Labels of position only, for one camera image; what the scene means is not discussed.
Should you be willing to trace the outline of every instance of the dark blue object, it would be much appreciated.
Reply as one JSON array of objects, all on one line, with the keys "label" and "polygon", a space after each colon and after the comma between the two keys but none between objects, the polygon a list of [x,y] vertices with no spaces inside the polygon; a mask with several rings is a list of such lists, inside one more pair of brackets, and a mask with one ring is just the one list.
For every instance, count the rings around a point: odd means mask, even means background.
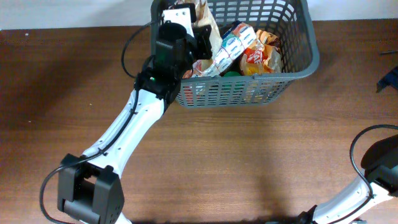
[{"label": "dark blue object", "polygon": [[391,72],[389,72],[377,83],[376,93],[379,93],[381,90],[389,85],[398,90],[398,66],[391,70]]}]

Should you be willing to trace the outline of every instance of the wood grain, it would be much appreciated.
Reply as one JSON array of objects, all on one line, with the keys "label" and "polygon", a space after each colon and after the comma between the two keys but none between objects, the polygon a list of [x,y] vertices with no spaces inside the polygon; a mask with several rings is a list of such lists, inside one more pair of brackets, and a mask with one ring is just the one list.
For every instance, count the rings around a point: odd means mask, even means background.
[{"label": "wood grain", "polygon": [[[314,22],[316,73],[267,106],[188,110],[174,103],[144,136],[123,174],[131,220],[212,222],[296,216],[355,178],[348,148],[373,124],[398,124],[398,92],[375,94],[398,63],[398,20]],[[80,155],[119,114],[134,80],[119,63],[137,27],[0,31],[0,223],[46,223],[38,195],[66,153]],[[137,73],[147,30],[127,53]],[[356,148],[359,160],[374,131]],[[57,179],[45,194],[56,209]],[[398,223],[398,200],[363,215]]]}]

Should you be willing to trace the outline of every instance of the green object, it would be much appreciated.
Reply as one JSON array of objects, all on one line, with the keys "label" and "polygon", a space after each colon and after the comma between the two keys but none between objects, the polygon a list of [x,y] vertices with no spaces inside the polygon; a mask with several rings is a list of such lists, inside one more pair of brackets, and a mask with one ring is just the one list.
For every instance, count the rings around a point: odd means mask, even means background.
[{"label": "green object", "polygon": [[224,77],[236,77],[236,76],[241,76],[239,72],[227,72]]}]

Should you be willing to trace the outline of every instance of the wooden table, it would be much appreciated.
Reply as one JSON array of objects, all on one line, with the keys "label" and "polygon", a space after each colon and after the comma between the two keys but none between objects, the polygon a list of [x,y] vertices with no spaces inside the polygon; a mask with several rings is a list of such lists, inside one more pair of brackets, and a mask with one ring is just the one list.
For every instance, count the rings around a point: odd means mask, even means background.
[{"label": "wooden table", "polygon": [[[296,216],[356,176],[348,149],[362,129],[398,124],[398,91],[375,94],[398,64],[398,20],[314,22],[321,63],[267,106],[188,110],[174,103],[124,170],[132,220],[210,222]],[[43,178],[67,153],[79,156],[119,114],[132,90],[119,63],[137,27],[2,30],[0,43],[0,223],[46,223]],[[132,73],[149,55],[149,31],[127,53]],[[359,141],[360,162],[378,130]],[[57,178],[45,192],[54,217]],[[370,223],[398,223],[398,200]]]}]

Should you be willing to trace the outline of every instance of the tabletop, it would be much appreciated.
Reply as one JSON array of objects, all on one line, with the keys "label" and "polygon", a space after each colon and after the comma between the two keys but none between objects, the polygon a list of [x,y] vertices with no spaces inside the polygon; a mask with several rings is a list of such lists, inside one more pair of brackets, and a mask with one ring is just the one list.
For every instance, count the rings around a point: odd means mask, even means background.
[{"label": "tabletop", "polygon": [[[293,217],[326,202],[356,174],[349,145],[362,129],[398,124],[398,91],[376,83],[398,64],[398,20],[314,22],[320,66],[273,103],[186,109],[173,103],[150,128],[122,177],[124,214],[155,222]],[[79,156],[108,128],[134,80],[120,54],[137,27],[0,31],[0,223],[46,223],[44,177]],[[127,68],[140,72],[150,31],[131,44]],[[377,130],[356,146],[360,161]],[[45,192],[55,218],[57,177]],[[398,200],[361,218],[398,223]]]}]

